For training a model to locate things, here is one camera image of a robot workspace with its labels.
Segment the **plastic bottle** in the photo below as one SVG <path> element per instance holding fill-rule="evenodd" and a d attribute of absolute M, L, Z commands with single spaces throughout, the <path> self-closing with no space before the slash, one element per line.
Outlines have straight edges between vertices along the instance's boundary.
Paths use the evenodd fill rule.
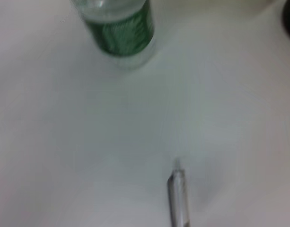
<path fill-rule="evenodd" d="M 149 0 L 72 0 L 98 47 L 112 62 L 136 68 L 154 53 Z"/>

